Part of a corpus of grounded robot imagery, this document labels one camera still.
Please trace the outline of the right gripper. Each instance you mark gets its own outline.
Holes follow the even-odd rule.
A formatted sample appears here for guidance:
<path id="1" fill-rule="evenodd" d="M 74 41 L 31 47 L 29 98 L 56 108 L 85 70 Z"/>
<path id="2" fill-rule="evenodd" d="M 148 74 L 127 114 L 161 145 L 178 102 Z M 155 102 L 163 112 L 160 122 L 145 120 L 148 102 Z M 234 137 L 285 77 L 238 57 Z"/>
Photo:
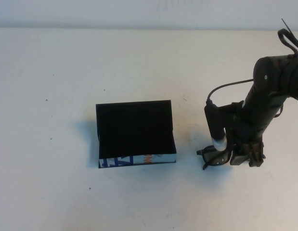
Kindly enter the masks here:
<path id="1" fill-rule="evenodd" d="M 263 123 L 251 123 L 238 112 L 227 112 L 227 151 L 232 154 L 230 165 L 238 166 L 249 160 L 250 167 L 260 167 L 266 158 L 263 154 L 263 133 Z"/>

